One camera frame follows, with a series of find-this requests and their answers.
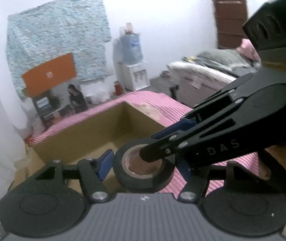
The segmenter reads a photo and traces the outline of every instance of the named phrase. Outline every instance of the wooden door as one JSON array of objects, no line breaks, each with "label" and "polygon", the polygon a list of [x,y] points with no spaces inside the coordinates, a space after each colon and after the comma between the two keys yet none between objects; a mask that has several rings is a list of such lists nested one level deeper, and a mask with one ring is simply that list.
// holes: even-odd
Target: wooden door
[{"label": "wooden door", "polygon": [[236,48],[246,38],[242,26],[248,17],[246,0],[213,0],[218,48]]}]

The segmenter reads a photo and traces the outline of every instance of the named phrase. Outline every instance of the gray gripper base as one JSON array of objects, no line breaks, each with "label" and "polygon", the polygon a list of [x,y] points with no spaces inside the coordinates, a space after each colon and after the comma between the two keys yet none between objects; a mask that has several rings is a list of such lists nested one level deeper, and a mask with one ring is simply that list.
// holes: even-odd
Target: gray gripper base
[{"label": "gray gripper base", "polygon": [[197,206],[176,201],[172,194],[124,194],[93,205],[75,227],[56,236],[32,239],[9,234],[3,241],[285,241],[280,234],[237,237],[212,226]]}]

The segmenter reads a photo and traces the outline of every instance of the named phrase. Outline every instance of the open cardboard box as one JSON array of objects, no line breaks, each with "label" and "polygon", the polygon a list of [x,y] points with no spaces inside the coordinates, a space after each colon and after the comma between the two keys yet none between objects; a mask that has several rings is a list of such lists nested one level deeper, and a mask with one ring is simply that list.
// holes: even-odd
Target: open cardboard box
[{"label": "open cardboard box", "polygon": [[[107,149],[115,153],[127,142],[151,137],[162,129],[164,126],[134,106],[120,103],[35,145],[30,151],[30,165],[16,172],[12,187],[52,160],[75,164],[85,157],[98,158]],[[113,170],[103,184],[109,192],[122,191]],[[71,180],[69,187],[81,192],[78,180]]]}]

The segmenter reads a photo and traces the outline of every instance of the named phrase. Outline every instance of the pink cloth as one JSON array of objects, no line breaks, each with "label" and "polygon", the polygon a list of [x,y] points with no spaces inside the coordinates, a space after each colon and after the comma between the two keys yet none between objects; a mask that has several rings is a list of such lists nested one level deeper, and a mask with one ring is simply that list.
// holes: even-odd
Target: pink cloth
[{"label": "pink cloth", "polygon": [[249,39],[242,39],[240,47],[236,48],[236,51],[254,61],[261,61],[260,56],[256,52],[256,49],[252,45]]},{"label": "pink cloth", "polygon": [[[84,111],[82,113],[76,114],[74,116],[71,116],[71,117],[68,117],[62,120],[61,122],[51,126],[43,134],[33,138],[31,140],[31,145],[40,143],[47,137],[53,136],[70,126],[77,124],[79,122],[82,122],[83,120],[97,113],[103,112],[106,109],[111,108],[121,102],[128,102],[128,103],[135,104],[135,105],[146,105],[146,104],[152,105],[153,107],[157,108],[161,112],[161,115],[159,117],[159,122],[163,126],[166,126],[166,127],[179,121],[179,119],[185,113],[191,110],[191,108],[185,105],[182,105],[181,103],[173,100],[172,98],[162,93],[155,93],[155,92],[149,92],[149,91],[131,92],[131,93],[127,93],[121,96],[120,98],[116,100],[110,101],[96,108],[89,109],[88,111]],[[239,157],[233,160],[239,162],[241,165],[246,167],[248,170],[253,172],[255,175],[259,174],[259,161],[258,161],[258,156],[256,153],[251,153],[251,154],[248,154],[248,155],[245,155],[243,157]],[[226,165],[226,161],[220,162],[217,165]],[[172,181],[160,192],[161,193],[172,192],[174,196],[177,198],[178,194],[183,189],[185,184],[186,184],[186,181],[183,179],[180,172],[175,168]],[[223,186],[223,181],[212,180],[210,181],[207,193],[221,186]]]}]

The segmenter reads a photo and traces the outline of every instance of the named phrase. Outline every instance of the woman in black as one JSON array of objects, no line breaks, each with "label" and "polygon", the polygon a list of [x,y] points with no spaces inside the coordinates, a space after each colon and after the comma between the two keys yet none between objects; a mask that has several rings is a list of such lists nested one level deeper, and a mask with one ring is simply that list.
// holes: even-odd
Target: woman in black
[{"label": "woman in black", "polygon": [[68,86],[68,93],[70,94],[70,104],[74,108],[75,114],[88,109],[83,94],[73,84]]}]

